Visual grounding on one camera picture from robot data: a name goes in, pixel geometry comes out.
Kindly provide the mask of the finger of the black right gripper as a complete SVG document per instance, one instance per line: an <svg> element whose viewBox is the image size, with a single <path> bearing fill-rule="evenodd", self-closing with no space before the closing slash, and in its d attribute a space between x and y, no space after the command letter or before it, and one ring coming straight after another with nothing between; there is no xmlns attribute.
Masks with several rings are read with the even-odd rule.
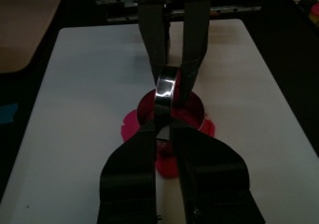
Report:
<svg viewBox="0 0 319 224"><path fill-rule="evenodd" d="M197 69L205 56L210 0L184 0L182 48L178 69L178 100L185 102L197 78Z"/></svg>
<svg viewBox="0 0 319 224"><path fill-rule="evenodd" d="M153 80L158 79L160 70L168 61L168 21L165 0L140 0L137 5L138 27L145 46Z"/></svg>

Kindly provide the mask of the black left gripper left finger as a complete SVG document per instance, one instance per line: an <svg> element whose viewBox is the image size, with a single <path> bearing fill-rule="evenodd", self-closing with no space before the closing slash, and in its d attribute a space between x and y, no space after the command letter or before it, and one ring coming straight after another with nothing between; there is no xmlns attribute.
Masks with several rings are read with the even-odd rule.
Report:
<svg viewBox="0 0 319 224"><path fill-rule="evenodd" d="M138 112L137 118L137 132L102 167L97 224L157 224L153 112Z"/></svg>

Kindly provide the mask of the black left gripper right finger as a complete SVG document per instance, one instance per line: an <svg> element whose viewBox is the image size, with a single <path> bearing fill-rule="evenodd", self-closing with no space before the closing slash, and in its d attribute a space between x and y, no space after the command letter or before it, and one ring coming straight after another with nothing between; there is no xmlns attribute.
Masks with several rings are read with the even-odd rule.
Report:
<svg viewBox="0 0 319 224"><path fill-rule="evenodd" d="M265 224L240 155L182 123L170 125L170 141L186 224Z"/></svg>

